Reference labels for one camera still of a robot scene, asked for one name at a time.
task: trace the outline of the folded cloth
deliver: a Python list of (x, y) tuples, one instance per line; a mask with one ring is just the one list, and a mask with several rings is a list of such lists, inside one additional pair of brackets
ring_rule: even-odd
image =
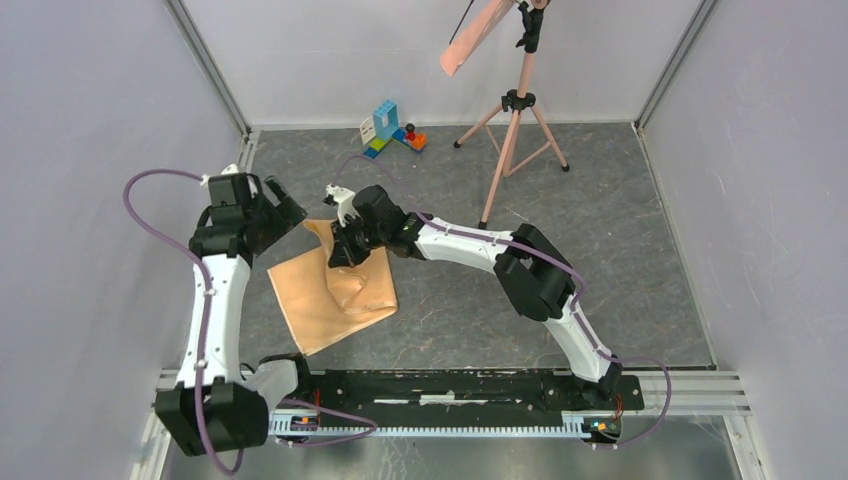
[(268, 270), (297, 348), (312, 355), (397, 311), (385, 248), (354, 268), (328, 268), (332, 220), (305, 220), (321, 246)]

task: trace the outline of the purple cable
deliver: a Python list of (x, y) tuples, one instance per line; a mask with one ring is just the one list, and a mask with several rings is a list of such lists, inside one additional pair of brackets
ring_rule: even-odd
[[(197, 182), (203, 181), (203, 178), (199, 175), (195, 175), (193, 173), (184, 172), (182, 170), (172, 170), (169, 168), (156, 168), (153, 170), (147, 170), (137, 174), (132, 177), (127, 185), (124, 187), (124, 208), (127, 209), (127, 213), (130, 214), (133, 220), (141, 228), (147, 230), (148, 233), (153, 235), (154, 237), (162, 240), (168, 245), (174, 247), (175, 249), (182, 252), (185, 256), (189, 258), (197, 268), (200, 269), (201, 274), (203, 275), (203, 283), (206, 286), (206, 291), (212, 290), (212, 275), (209, 273), (209, 269), (203, 263), (203, 261), (197, 257), (191, 250), (187, 247), (183, 246), (173, 238), (165, 235), (153, 228), (150, 224), (145, 222), (139, 215), (136, 213), (135, 209), (130, 203), (130, 190), (132, 190), (133, 185), (141, 180), (144, 177), (148, 177), (150, 175), (157, 174), (169, 174), (169, 175), (178, 175), (181, 177), (190, 178), (192, 180), (196, 180)], [(211, 313), (212, 308), (212, 296), (206, 295), (203, 299), (203, 314), (200, 318), (200, 334), (197, 339), (197, 362), (198, 364), (204, 360), (206, 354), (206, 334), (209, 330), (209, 315)], [(244, 456), (244, 449), (239, 450), (238, 456), (236, 457), (236, 463), (232, 469), (226, 467), (226, 465), (221, 462), (221, 459), (218, 458), (218, 453), (215, 452), (215, 448), (212, 446), (212, 439), (209, 438), (209, 431), (206, 429), (206, 417), (203, 414), (203, 368), (196, 367), (195, 370), (197, 374), (194, 380), (194, 413), (195, 418), (197, 420), (197, 430), (200, 432), (200, 441), (203, 444), (203, 448), (206, 450), (206, 454), (209, 455), (209, 458), (212, 460), (212, 463), (221, 471), (224, 475), (228, 477), (232, 477), (238, 472), (241, 467), (241, 460)]]
[(337, 443), (349, 442), (351, 440), (357, 440), (359, 438), (367, 437), (371, 435), (375, 431), (377, 431), (377, 422), (371, 420), (370, 418), (358, 417), (356, 415), (351, 415), (349, 413), (340, 412), (338, 410), (333, 410), (332, 408), (321, 407), (318, 405), (313, 405), (309, 402), (304, 402), (303, 400), (297, 400), (295, 398), (284, 398), (281, 402), (281, 405), (297, 405), (300, 407), (309, 408), (311, 410), (317, 410), (322, 413), (326, 413), (327, 415), (333, 415), (339, 418), (345, 418), (347, 420), (353, 420), (354, 422), (364, 423), (370, 425), (368, 430), (364, 432), (360, 432), (354, 435), (347, 435), (341, 438), (334, 438), (332, 440), (326, 440), (323, 442), (314, 442), (314, 443), (289, 443), (288, 445), (295, 448), (312, 448), (312, 447), (325, 447), (327, 445), (335, 445)]
[(480, 240), (480, 241), (484, 241), (484, 242), (494, 242), (494, 243), (497, 243), (499, 245), (506, 245), (506, 246), (509, 246), (509, 247), (517, 248), (518, 250), (521, 250), (525, 253), (533, 255), (534, 257), (537, 257), (541, 260), (544, 260), (544, 261), (550, 263), (551, 265), (559, 268), (560, 270), (563, 270), (565, 273), (571, 275), (571, 277), (574, 278), (574, 280), (577, 281), (578, 288), (577, 288), (577, 291), (574, 293), (574, 298), (571, 300), (571, 303), (569, 304), (569, 309), (571, 310), (572, 313), (574, 313), (574, 317), (577, 319), (577, 323), (578, 323), (578, 325), (580, 325), (580, 329), (583, 331), (583, 334), (586, 335), (586, 337), (589, 339), (589, 342), (592, 344), (592, 348), (595, 350), (595, 352), (598, 353), (598, 356), (600, 356), (604, 360), (610, 361), (612, 363), (619, 363), (621, 365), (624, 365), (626, 363), (645, 362), (645, 361), (647, 361), (649, 363), (656, 364), (660, 368), (660, 370), (663, 372), (663, 376), (665, 377), (665, 383), (666, 383), (665, 403), (663, 404), (663, 408), (660, 411), (659, 417), (657, 417), (657, 421), (654, 422), (654, 424), (651, 425), (650, 428), (648, 428), (644, 432), (640, 433), (639, 435), (636, 435), (635, 437), (630, 438), (628, 440), (625, 440), (623, 442), (620, 442), (616, 445), (596, 444), (596, 446), (600, 447), (602, 449), (616, 449), (616, 448), (623, 447), (625, 445), (637, 442), (639, 440), (642, 440), (642, 439), (646, 438), (648, 435), (650, 435), (651, 433), (653, 433), (657, 428), (659, 428), (659, 426), (665, 420), (665, 417), (668, 414), (668, 409), (671, 406), (671, 390), (672, 390), (671, 389), (671, 374), (668, 371), (668, 367), (665, 365), (665, 363), (663, 363), (662, 361), (655, 359), (655, 358), (641, 357), (640, 356), (640, 357), (631, 357), (631, 358), (620, 359), (620, 358), (615, 358), (611, 355), (607, 355), (604, 351), (602, 351), (598, 348), (598, 342), (597, 342), (597, 340), (595, 340), (595, 336), (592, 335), (591, 331), (589, 330), (589, 325), (586, 322), (586, 319), (584, 319), (583, 316), (580, 315), (580, 312), (577, 311), (577, 302), (580, 300), (580, 298), (582, 298), (584, 292), (586, 291), (586, 280), (579, 273), (577, 273), (573, 268), (569, 267), (565, 263), (560, 262), (556, 258), (553, 258), (553, 257), (551, 257), (550, 255), (548, 255), (544, 252), (540, 252), (539, 250), (536, 250), (535, 248), (528, 247), (527, 245), (524, 245), (522, 243), (518, 243), (518, 242), (515, 242), (515, 241), (511, 241), (511, 240), (498, 239), (498, 238), (490, 237), (488, 235), (483, 235), (483, 234), (480, 234), (480, 233), (464, 232), (464, 231), (461, 231), (461, 230), (448, 230), (447, 228), (443, 227), (442, 225), (439, 225), (435, 222), (430, 221), (430, 219), (428, 219), (427, 217), (424, 216), (423, 213), (421, 213), (422, 210), (418, 206), (418, 204), (415, 202), (415, 200), (413, 200), (407, 194), (407, 191), (405, 190), (403, 184), (401, 184), (400, 180), (395, 175), (393, 175), (392, 172), (390, 172), (389, 169), (385, 165), (383, 165), (382, 163), (380, 163), (378, 160), (376, 160), (374, 158), (366, 157), (365, 155), (352, 155), (352, 156), (350, 156), (347, 160), (342, 162), (341, 166), (336, 171), (336, 174), (335, 174), (335, 176), (333, 177), (333, 180), (332, 180), (333, 185), (337, 185), (338, 179), (339, 179), (339, 177), (341, 177), (341, 174), (344, 171), (345, 167), (347, 167), (347, 164), (350, 163), (354, 159), (361, 159), (361, 160), (365, 160), (365, 161), (371, 163), (372, 165), (374, 165), (375, 167), (380, 169), (380, 171), (383, 172), (387, 177), (389, 177), (389, 180), (391, 180), (391, 182), (395, 185), (395, 187), (397, 187), (397, 189), (400, 190), (400, 193), (404, 197), (404, 199), (406, 199), (406, 201), (409, 202), (412, 205), (413, 212), (415, 212), (415, 214), (418, 216), (418, 218), (421, 219), (422, 222), (429, 225), (430, 227), (432, 227), (432, 228), (434, 228), (434, 229), (436, 229), (440, 232), (445, 232), (448, 235), (456, 235), (456, 236), (471, 238), (471, 239), (474, 239), (474, 240)]

